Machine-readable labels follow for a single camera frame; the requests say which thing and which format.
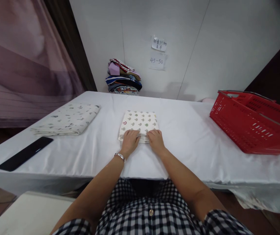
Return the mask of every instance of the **left hand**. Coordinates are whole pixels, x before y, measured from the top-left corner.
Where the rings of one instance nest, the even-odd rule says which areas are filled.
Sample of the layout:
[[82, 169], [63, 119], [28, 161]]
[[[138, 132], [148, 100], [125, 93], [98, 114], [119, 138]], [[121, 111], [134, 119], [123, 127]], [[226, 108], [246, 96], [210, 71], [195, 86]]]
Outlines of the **left hand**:
[[124, 134], [123, 145], [121, 150], [119, 151], [126, 159], [133, 153], [133, 151], [137, 148], [140, 137], [137, 137], [139, 131], [128, 130]]

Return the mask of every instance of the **checkered clothing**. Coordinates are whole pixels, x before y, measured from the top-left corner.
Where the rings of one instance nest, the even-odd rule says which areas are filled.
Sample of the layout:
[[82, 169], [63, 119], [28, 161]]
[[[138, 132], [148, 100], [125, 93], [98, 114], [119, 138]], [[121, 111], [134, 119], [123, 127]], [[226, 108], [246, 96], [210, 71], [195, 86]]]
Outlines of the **checkered clothing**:
[[[252, 234], [232, 215], [210, 211], [204, 223], [190, 213], [171, 180], [162, 181], [153, 198], [138, 198], [128, 180], [119, 179], [96, 234]], [[88, 221], [74, 219], [54, 235], [92, 234]]]

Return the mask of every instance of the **pink curtain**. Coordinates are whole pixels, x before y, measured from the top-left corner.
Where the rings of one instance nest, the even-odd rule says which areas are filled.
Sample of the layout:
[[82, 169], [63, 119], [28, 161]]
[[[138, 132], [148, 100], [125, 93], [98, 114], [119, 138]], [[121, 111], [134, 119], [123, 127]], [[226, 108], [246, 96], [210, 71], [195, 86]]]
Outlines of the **pink curtain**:
[[41, 0], [0, 0], [0, 127], [27, 127], [83, 93]]

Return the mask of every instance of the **folded cloth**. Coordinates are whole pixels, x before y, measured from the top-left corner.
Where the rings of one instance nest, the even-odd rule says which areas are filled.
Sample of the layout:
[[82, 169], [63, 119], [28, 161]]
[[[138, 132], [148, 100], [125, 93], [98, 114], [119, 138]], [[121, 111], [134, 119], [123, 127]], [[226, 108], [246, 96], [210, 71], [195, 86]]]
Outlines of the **folded cloth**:
[[139, 91], [142, 89], [141, 84], [139, 84], [135, 81], [132, 81], [132, 80], [127, 80], [127, 79], [117, 79], [111, 84], [122, 84], [122, 85], [125, 85], [125, 86], [132, 86], [132, 87], [138, 89]]
[[123, 95], [139, 95], [139, 91], [132, 86], [119, 86], [114, 89], [116, 94], [123, 94]]
[[113, 83], [113, 84], [111, 84], [111, 85], [108, 85], [108, 91], [109, 91], [109, 92], [113, 92], [114, 89], [117, 88], [117, 87], [119, 87], [119, 86], [123, 86], [123, 85], [121, 85], [121, 84], [119, 84], [119, 83]]
[[122, 69], [120, 69], [120, 74], [121, 75], [133, 75], [138, 81], [141, 81], [141, 77], [140, 77], [140, 74], [138, 74], [136, 71], [132, 71], [132, 72], [125, 72], [123, 71]]
[[113, 83], [114, 81], [116, 81], [117, 79], [126, 79], [126, 80], [131, 80], [136, 82], [137, 84], [141, 85], [141, 81], [138, 81], [133, 75], [122, 75], [122, 76], [108, 76], [105, 81], [107, 83], [107, 85]]
[[128, 130], [140, 131], [139, 143], [149, 143], [149, 139], [146, 133], [151, 130], [158, 130], [158, 123], [155, 112], [143, 112], [143, 111], [130, 111], [127, 110], [123, 122], [119, 130], [120, 141], [124, 140], [124, 134]]
[[92, 104], [65, 104], [50, 114], [38, 126], [31, 128], [35, 135], [79, 135], [96, 116], [100, 107]]
[[109, 59], [110, 61], [114, 62], [116, 65], [118, 65], [123, 71], [125, 72], [131, 72], [133, 71], [134, 69], [131, 68], [130, 66], [124, 64], [121, 60], [118, 60], [118, 59]]
[[120, 68], [114, 62], [109, 62], [108, 63], [108, 70], [110, 72], [109, 73], [110, 75], [119, 76], [119, 74], [120, 74]]

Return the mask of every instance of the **smartphone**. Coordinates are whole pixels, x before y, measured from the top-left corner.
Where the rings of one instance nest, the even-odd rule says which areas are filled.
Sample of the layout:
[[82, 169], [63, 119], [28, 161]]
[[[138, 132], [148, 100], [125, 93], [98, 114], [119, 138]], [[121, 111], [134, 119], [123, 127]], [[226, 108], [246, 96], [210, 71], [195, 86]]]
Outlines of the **smartphone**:
[[41, 137], [7, 161], [0, 164], [0, 169], [5, 171], [14, 171], [52, 141], [53, 139], [51, 138]]

